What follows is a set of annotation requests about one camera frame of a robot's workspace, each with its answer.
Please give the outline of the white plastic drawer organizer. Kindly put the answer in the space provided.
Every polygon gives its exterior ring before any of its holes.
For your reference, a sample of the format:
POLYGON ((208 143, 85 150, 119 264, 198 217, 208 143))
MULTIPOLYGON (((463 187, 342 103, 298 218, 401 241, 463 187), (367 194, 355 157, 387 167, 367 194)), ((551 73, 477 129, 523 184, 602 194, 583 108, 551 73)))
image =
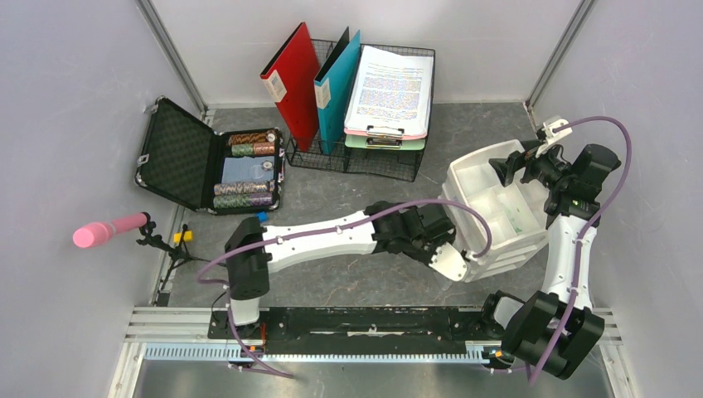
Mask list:
POLYGON ((463 282, 519 269, 548 244, 543 211, 547 189, 536 181, 520 183, 522 169, 504 187, 489 164, 492 158, 504 159, 523 151, 521 142, 513 139, 478 149, 448 166, 440 197, 474 209, 492 233, 490 250, 464 265, 463 282))

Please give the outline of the black wire mesh organizer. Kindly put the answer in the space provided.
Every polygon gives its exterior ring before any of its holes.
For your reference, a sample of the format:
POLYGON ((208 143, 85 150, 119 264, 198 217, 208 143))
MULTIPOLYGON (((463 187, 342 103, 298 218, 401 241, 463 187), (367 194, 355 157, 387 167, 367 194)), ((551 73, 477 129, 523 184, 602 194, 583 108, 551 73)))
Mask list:
MULTIPOLYGON (((312 39, 316 57, 323 66, 327 58, 333 53, 336 41, 312 39)), ((436 57, 434 49, 391 46, 381 44, 366 44, 384 51, 393 52, 402 56, 426 56, 433 60, 436 57)), ((419 143, 404 143, 400 148, 368 148, 366 144, 355 144, 348 147, 347 136, 343 134, 335 143, 330 154, 323 152, 324 142, 321 134, 317 132, 307 151, 299 148, 295 138, 288 138, 285 147, 285 158, 291 167, 316 169, 327 172, 343 174, 373 175, 388 177, 395 180, 414 182, 419 172, 424 157, 426 143, 430 137, 432 100, 434 99, 434 66, 432 71, 432 89, 428 107, 427 134, 413 141, 419 143)))

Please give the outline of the light green clipboard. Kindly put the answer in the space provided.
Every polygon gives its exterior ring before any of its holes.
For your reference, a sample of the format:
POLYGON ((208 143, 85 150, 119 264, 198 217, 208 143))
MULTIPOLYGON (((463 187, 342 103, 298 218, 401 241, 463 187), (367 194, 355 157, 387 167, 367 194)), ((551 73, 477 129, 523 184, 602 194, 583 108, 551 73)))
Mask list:
POLYGON ((347 134, 344 140, 344 144, 348 148, 419 151, 424 150, 426 140, 401 140, 347 134))

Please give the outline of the pink clear clipboard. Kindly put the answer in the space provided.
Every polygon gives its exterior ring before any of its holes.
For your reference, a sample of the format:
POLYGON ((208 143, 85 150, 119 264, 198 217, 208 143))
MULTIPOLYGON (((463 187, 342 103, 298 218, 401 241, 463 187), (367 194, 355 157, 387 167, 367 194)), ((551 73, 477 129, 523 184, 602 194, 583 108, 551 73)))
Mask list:
POLYGON ((347 135, 387 138, 397 140, 424 139, 428 135, 427 129, 403 129, 384 126, 367 125, 365 129, 344 128, 347 135))

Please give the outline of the white printed paper sheet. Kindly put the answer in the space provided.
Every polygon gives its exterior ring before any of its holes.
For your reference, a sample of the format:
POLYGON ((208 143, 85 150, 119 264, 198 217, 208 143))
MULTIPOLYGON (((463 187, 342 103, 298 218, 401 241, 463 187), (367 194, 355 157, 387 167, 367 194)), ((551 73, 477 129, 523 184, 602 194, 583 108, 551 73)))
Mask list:
POLYGON ((344 128, 427 129, 434 60, 364 46, 344 128))

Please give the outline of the teal blue clipboard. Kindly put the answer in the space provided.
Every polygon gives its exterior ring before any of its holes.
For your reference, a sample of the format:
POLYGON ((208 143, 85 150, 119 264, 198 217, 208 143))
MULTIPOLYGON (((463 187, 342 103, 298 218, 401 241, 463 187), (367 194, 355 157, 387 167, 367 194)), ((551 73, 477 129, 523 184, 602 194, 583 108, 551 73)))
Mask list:
POLYGON ((361 51, 361 32, 353 36, 347 27, 314 78, 318 108, 320 146, 330 155, 344 131, 345 113, 361 51))

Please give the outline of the red clipboard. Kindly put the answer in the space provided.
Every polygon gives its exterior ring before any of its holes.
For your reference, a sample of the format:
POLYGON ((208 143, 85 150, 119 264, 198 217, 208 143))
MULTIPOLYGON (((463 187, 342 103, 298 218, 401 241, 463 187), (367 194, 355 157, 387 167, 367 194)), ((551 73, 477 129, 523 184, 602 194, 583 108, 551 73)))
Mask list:
POLYGON ((298 148, 309 150, 319 129, 314 78, 320 65, 307 24, 301 22, 260 74, 298 148))

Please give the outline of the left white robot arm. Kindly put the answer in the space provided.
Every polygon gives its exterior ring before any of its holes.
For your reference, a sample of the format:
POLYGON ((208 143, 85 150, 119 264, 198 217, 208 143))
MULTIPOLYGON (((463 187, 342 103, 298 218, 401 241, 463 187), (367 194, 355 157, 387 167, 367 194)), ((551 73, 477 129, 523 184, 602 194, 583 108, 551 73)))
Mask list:
POLYGON ((461 281, 468 267, 453 247, 456 229, 444 207, 431 203, 400 208, 379 201, 334 220, 299 226, 262 226, 242 221, 225 244, 230 286, 228 325, 239 337, 260 327, 259 301, 269 292, 269 276, 311 260, 338 255, 406 255, 443 277, 461 281))

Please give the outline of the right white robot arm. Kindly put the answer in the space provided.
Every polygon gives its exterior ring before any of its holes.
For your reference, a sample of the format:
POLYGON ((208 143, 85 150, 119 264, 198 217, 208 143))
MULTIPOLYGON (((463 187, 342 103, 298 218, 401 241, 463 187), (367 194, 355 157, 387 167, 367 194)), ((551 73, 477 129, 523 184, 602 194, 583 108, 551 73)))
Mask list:
POLYGON ((548 260, 540 290, 527 301, 502 291, 490 295, 478 325, 485 336, 502 337, 503 352, 566 380, 604 333, 605 321, 589 297, 589 252, 600 220, 597 196, 621 162, 599 144, 585 146, 573 163, 560 159, 561 149, 555 145, 541 156, 515 151, 489 161, 504 187, 522 172, 522 183, 547 189, 548 260))

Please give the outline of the red chip stack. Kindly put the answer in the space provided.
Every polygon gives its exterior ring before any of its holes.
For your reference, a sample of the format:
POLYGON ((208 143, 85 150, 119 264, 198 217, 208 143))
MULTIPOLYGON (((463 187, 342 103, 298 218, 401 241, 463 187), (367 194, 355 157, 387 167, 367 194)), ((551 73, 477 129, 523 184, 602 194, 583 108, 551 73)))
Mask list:
POLYGON ((276 154, 276 144, 275 143, 254 143, 253 144, 253 154, 258 156, 270 156, 276 154))

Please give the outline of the blue playing card deck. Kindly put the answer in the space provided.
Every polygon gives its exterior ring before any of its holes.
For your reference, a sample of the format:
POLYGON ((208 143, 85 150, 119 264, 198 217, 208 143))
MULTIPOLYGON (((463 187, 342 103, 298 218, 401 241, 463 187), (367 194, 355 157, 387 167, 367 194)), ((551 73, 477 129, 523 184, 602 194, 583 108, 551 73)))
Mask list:
POLYGON ((274 166, 273 156, 225 158, 221 182, 271 181, 274 179, 274 166))

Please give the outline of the orange black chip stack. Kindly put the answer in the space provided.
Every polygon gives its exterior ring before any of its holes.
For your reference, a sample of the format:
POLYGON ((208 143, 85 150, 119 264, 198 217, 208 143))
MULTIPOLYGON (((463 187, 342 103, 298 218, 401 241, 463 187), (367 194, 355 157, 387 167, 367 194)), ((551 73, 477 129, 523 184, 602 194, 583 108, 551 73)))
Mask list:
POLYGON ((274 129, 253 133, 233 133, 227 140, 228 146, 246 145, 256 143, 274 143, 277 134, 274 129))

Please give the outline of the black poker chip case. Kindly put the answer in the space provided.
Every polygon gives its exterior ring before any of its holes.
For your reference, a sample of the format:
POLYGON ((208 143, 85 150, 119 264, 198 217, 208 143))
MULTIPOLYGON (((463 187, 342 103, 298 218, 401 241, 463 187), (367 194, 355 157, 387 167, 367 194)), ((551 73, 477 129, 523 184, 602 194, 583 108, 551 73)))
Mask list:
POLYGON ((284 137, 277 128, 216 132, 205 122, 161 96, 146 110, 149 121, 135 182, 142 188, 192 211, 234 215, 279 208, 284 179, 284 137), (228 138, 233 133, 274 129, 277 138, 272 206, 217 209, 213 187, 221 183, 225 158, 234 158, 228 138))

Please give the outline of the green chip stack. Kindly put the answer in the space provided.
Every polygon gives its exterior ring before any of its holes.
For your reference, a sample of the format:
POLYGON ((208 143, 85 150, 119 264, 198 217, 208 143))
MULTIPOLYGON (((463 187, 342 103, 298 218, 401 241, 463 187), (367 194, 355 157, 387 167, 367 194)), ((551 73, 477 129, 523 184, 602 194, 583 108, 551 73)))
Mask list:
POLYGON ((230 147, 231 155, 235 158, 253 157, 255 148, 253 144, 236 144, 230 147))

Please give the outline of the yellow black connector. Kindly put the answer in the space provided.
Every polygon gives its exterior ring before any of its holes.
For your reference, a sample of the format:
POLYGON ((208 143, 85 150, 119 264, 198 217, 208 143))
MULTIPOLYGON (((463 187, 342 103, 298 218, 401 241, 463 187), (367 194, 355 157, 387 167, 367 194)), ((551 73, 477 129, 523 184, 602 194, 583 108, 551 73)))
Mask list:
POLYGON ((185 242, 191 242, 192 240, 193 240, 193 232, 190 230, 178 232, 172 236, 172 241, 176 245, 181 244, 181 243, 185 243, 185 242))

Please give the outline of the black microphone tripod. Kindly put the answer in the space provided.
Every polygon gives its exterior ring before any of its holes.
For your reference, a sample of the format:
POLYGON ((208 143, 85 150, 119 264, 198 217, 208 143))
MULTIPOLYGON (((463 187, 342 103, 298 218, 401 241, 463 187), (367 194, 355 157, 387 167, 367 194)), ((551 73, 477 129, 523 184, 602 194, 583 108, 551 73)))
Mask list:
MULTIPOLYGON (((154 235, 156 225, 155 221, 148 221, 145 226, 138 228, 141 238, 137 239, 136 242, 141 246, 159 249, 166 254, 168 259, 166 274, 159 277, 156 285, 156 295, 159 295, 166 291, 168 280, 176 269, 191 262, 208 262, 208 260, 194 256, 188 249, 186 242, 169 245, 161 235, 154 235)), ((187 224, 183 224, 179 232, 188 230, 192 231, 187 224)))

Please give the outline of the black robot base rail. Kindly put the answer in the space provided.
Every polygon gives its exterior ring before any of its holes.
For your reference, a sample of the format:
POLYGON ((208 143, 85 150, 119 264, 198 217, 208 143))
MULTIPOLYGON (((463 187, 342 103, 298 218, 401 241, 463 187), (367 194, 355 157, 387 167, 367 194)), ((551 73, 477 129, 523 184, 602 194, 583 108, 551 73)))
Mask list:
POLYGON ((482 359, 515 358, 479 307, 271 307, 235 332, 269 355, 449 359, 476 346, 482 359))

